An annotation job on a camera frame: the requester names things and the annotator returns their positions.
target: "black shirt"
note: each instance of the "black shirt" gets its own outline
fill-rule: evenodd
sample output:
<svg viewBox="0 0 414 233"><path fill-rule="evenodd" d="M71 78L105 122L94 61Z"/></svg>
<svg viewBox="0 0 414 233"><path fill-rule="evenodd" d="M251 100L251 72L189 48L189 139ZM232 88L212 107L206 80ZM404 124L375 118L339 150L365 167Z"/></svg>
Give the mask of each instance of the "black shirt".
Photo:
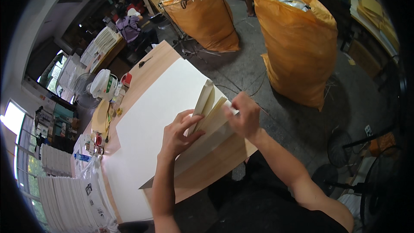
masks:
<svg viewBox="0 0 414 233"><path fill-rule="evenodd" d="M222 178L209 187L219 220L207 233L348 232L324 212L298 205L258 151L251 159L242 181Z"/></svg>

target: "bucket lid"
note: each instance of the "bucket lid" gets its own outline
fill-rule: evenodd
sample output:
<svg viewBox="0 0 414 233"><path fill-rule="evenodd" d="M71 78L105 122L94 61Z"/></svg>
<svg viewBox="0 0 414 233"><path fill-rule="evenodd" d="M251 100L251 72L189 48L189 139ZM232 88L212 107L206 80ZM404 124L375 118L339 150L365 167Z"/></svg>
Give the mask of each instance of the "bucket lid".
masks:
<svg viewBox="0 0 414 233"><path fill-rule="evenodd" d="M99 91L102 89L103 86L106 86L109 80L109 75L111 74L111 71L108 69L102 69L98 75L96 75L96 78L91 84L91 94L94 98L97 98L99 95Z"/></svg>

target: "wooden table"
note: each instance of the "wooden table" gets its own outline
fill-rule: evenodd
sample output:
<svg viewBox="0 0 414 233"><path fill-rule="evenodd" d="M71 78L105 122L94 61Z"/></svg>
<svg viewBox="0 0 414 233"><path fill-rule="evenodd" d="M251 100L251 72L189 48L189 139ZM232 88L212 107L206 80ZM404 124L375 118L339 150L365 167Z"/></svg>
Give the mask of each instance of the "wooden table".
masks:
<svg viewBox="0 0 414 233"><path fill-rule="evenodd" d="M121 117L114 118L109 127L111 138L105 145L105 154L103 155L101 164L108 198L115 210L118 223L127 221L123 221L118 212L111 188L121 186L109 185L105 171L105 163L107 160L121 148L116 132L116 125L142 94L180 57L166 41L163 41L142 59L148 60L151 58L141 69L138 68L138 65L132 68L130 71L132 74L130 89L127 91L121 103L121 108L123 108L122 115ZM91 133L91 122L86 127L84 133ZM233 134L212 152L174 179L176 203L214 183L242 163L246 158L250 157L256 150L256 147L249 141ZM150 201L152 189L145 189L144 192Z"/></svg>
<svg viewBox="0 0 414 233"><path fill-rule="evenodd" d="M96 68L91 71L91 73L97 74L101 71L101 69L106 69L113 59L118 55L118 53L127 45L127 41L125 41L122 37L116 42L114 46L99 60L98 65Z"/></svg>

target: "purple shirt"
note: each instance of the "purple shirt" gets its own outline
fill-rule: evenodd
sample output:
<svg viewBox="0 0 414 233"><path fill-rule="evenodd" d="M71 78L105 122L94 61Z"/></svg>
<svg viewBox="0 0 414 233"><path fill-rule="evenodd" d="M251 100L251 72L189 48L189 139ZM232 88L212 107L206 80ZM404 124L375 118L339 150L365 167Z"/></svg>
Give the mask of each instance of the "purple shirt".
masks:
<svg viewBox="0 0 414 233"><path fill-rule="evenodd" d="M140 34L141 29L137 26L137 22L139 20L140 19L137 16L125 16L122 20L118 19L116 22L116 27L121 32L122 37L124 37L127 43L137 39Z"/></svg>

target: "window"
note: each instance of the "window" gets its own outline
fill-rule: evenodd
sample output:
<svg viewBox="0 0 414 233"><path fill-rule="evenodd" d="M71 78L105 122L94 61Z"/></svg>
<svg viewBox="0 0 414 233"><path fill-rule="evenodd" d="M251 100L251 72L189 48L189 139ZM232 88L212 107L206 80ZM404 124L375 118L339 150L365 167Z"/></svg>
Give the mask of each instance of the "window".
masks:
<svg viewBox="0 0 414 233"><path fill-rule="evenodd" d="M34 127L33 118L13 102L9 102L5 115L0 116L0 118L3 124L17 135L16 143L34 153L37 129ZM23 199L26 200L29 209L31 209L39 223L45 230L50 231L40 203L37 176L46 176L41 167L41 162L16 146L14 149L14 177L17 185L22 191Z"/></svg>
<svg viewBox="0 0 414 233"><path fill-rule="evenodd" d="M67 60L67 58L66 58L65 53L63 52L63 50L60 50L57 53L57 55L60 54L60 53L63 53L62 63L60 63L60 62L56 62L55 63L55 65L53 66L53 69L52 69L52 77L51 77L49 83L46 86L46 88L49 91L51 91L51 92L53 92L54 94L57 94L57 95L58 95L58 93L56 92L56 82L58 81L59 74L62 71L63 65L65 64L65 62Z"/></svg>

